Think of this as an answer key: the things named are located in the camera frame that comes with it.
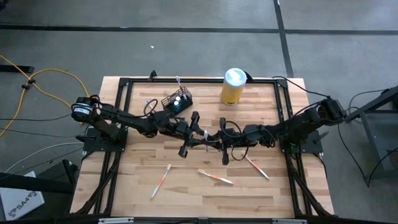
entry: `orange marker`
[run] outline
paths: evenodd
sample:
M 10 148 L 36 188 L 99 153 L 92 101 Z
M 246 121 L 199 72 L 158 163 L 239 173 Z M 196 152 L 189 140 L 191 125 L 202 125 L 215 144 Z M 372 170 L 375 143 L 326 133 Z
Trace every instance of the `orange marker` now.
M 222 178 L 222 177 L 217 177 L 217 176 L 215 176 L 215 175 L 207 174 L 203 169 L 198 169 L 198 172 L 201 173 L 201 174 L 205 174 L 205 175 L 208 176 L 208 177 L 212 177 L 212 178 L 214 178 L 214 179 L 217 179 L 217 180 L 220 180 L 220 181 L 229 183 L 229 184 L 234 184 L 234 183 L 232 183 L 232 181 L 227 180 L 227 179 L 224 179 L 224 178 Z
M 167 173 L 169 172 L 169 170 L 170 170 L 171 167 L 172 167 L 171 164 L 169 164 L 169 165 L 167 166 L 166 173 L 164 174 L 162 180 L 160 180 L 159 184 L 158 184 L 157 187 L 155 188 L 154 193 L 152 193 L 152 196 L 150 196 L 150 199 L 151 199 L 151 200 L 155 197 L 157 191 L 159 190 L 160 186 L 162 185 L 162 183 L 163 183 L 164 179 L 166 178 Z
M 252 165 L 254 166 L 254 168 L 256 168 L 267 180 L 269 180 L 267 174 L 266 174 L 264 171 L 262 171 L 262 170 L 260 169 L 259 166 L 255 165 L 255 163 L 253 163 L 253 162 L 248 158 L 248 156 L 246 156 L 246 159 L 247 159 L 247 160 L 250 162 L 250 164 L 252 164 Z

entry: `white cable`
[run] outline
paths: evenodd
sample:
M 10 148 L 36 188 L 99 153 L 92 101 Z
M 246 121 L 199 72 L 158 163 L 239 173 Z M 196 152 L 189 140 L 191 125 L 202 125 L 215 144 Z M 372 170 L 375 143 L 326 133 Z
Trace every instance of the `white cable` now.
M 56 145 L 53 145 L 53 146 L 45 147 L 44 149 L 41 149 L 41 150 L 39 150 L 39 151 L 37 151 L 37 152 L 35 152 L 35 153 L 23 158 L 23 159 L 21 159 L 20 161 L 16 162 L 14 165 L 12 165 L 10 168 L 8 168 L 8 170 L 6 170 L 5 173 L 7 173 L 12 168 L 14 168 L 16 165 L 20 164 L 21 162 L 24 162 L 25 160 L 29 159 L 30 157 L 36 155 L 39 152 L 42 152 L 42 151 L 47 150 L 47 149 L 51 149 L 53 147 L 66 146 L 66 145 L 71 145 L 71 144 L 84 144 L 84 143 L 83 142 L 67 142 L 67 143 L 61 143 L 61 144 L 56 144 Z

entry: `black floor line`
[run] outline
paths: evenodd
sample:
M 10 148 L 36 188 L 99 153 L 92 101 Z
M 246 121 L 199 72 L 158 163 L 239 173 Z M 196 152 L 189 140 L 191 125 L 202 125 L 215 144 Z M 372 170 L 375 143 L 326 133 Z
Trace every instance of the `black floor line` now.
M 192 33 L 246 33 L 277 34 L 279 29 L 256 28 L 180 28 L 180 27 L 88 27 L 88 26 L 37 26 L 1 24 L 6 30 L 78 31 L 78 32 L 192 32 Z
M 276 19 L 278 22 L 280 44 L 282 46 L 282 53 L 284 56 L 287 78 L 293 78 L 294 77 L 293 67 L 292 67 L 292 62 L 290 61 L 289 48 L 287 47 L 287 40 L 285 34 L 285 27 L 278 0 L 274 0 L 274 6 L 275 6 Z
M 317 30 L 286 29 L 286 34 L 323 34 L 323 35 L 398 35 L 398 30 Z

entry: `butcher block tabletop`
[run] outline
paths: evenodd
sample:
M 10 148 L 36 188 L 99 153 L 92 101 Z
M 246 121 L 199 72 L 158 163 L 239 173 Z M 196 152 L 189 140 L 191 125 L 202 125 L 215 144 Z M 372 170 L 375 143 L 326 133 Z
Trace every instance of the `butcher block tabletop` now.
M 119 78 L 104 77 L 99 93 L 103 103 L 114 104 Z M 301 78 L 290 80 L 305 87 Z M 279 123 L 273 85 L 246 84 L 239 103 L 234 106 L 224 105 L 220 101 L 222 84 L 183 83 L 183 86 L 192 94 L 193 105 L 178 116 L 185 117 L 190 122 L 192 111 L 198 111 L 199 125 L 202 129 L 207 129 L 209 134 L 217 132 L 221 117 L 235 121 L 241 128 L 247 124 Z M 156 110 L 163 110 L 160 101 L 177 90 L 176 83 L 135 83 L 129 113 L 142 115 L 149 99 L 158 99 Z M 289 93 L 294 113 L 308 105 L 307 94 L 290 83 Z M 285 109 L 284 97 L 281 98 Z M 122 153 L 118 170 L 112 216 L 294 217 L 286 161 L 278 142 L 275 148 L 258 145 L 248 152 L 248 157 L 269 176 L 269 180 L 247 160 L 235 161 L 229 156 L 229 164 L 223 166 L 221 153 L 210 147 L 207 153 L 205 146 L 194 147 L 188 151 L 187 158 L 183 159 L 178 155 L 182 143 L 181 140 L 160 134 L 148 139 L 136 130 L 129 129 L 126 150 Z M 241 157 L 241 150 L 243 149 L 234 150 L 235 157 Z M 103 158 L 103 152 L 95 152 L 83 161 L 71 212 L 81 208 L 98 186 Z M 302 159 L 309 189 L 325 209 L 333 213 L 322 163 L 312 154 L 303 154 Z M 168 164 L 172 168 L 157 195 L 151 200 L 150 196 L 165 174 Z M 199 174 L 198 169 L 224 177 L 234 182 L 234 185 Z M 104 191 L 103 203 L 107 191 L 108 187 Z M 297 192 L 300 208 L 304 211 L 302 191 L 298 186 Z

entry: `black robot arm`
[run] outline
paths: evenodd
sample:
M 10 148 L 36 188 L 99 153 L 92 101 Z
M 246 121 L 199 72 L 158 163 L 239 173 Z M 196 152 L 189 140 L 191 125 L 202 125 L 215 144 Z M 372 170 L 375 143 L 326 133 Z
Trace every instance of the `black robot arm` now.
M 280 139 L 284 144 L 301 145 L 307 136 L 323 125 L 333 126 L 343 122 L 346 116 L 345 110 L 337 100 L 327 98 L 312 104 L 300 114 L 277 125 L 250 124 L 241 130 L 236 123 L 220 118 L 220 130 L 207 139 L 196 139 L 193 133 L 201 136 L 204 131 L 199 127 L 199 114 L 194 111 L 191 123 L 184 119 L 176 119 L 166 111 L 150 111 L 142 116 L 134 116 L 123 112 L 114 106 L 100 102 L 97 96 L 79 97 L 72 105 L 72 117 L 76 121 L 89 123 L 101 132 L 102 138 L 108 138 L 108 142 L 117 142 L 121 128 L 116 124 L 122 124 L 136 129 L 147 138 L 153 138 L 160 134 L 184 140 L 178 154 L 185 158 L 188 148 L 205 144 L 223 153 L 223 164 L 227 165 L 229 157 L 227 148 L 231 147 L 254 147 L 259 143 L 265 147 L 274 147 L 275 141 Z M 226 128 L 226 124 L 236 125 L 234 128 Z

